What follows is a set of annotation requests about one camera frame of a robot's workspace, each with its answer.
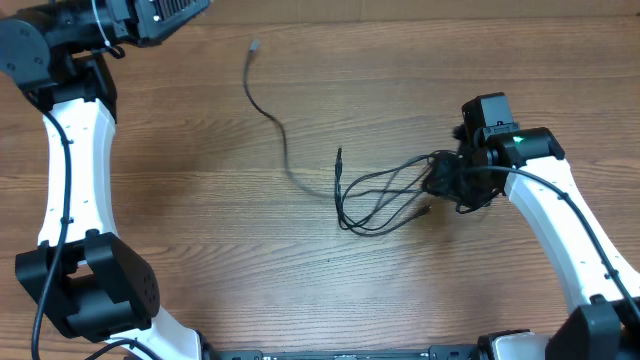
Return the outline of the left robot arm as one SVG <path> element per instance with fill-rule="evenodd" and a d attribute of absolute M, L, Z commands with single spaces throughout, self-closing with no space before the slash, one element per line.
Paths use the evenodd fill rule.
<path fill-rule="evenodd" d="M 34 322 L 138 359 L 210 359 L 205 337 L 160 303 L 151 266 L 119 237 L 111 199 L 117 91 L 106 57 L 161 44 L 203 0 L 59 1 L 1 22 L 1 69 L 42 114 L 46 214 L 36 249 L 15 260 Z"/>

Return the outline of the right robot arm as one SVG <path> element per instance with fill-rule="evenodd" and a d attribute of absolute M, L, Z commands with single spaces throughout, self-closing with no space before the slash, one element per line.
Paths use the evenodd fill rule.
<path fill-rule="evenodd" d="M 427 193 L 474 212 L 505 196 L 531 227 L 561 285 L 568 317 L 552 335 L 507 330 L 459 350 L 461 359 L 636 359 L 639 273 L 582 197 L 566 153 L 545 127 L 523 129 L 504 93 L 465 103 L 455 154 L 439 155 Z"/>

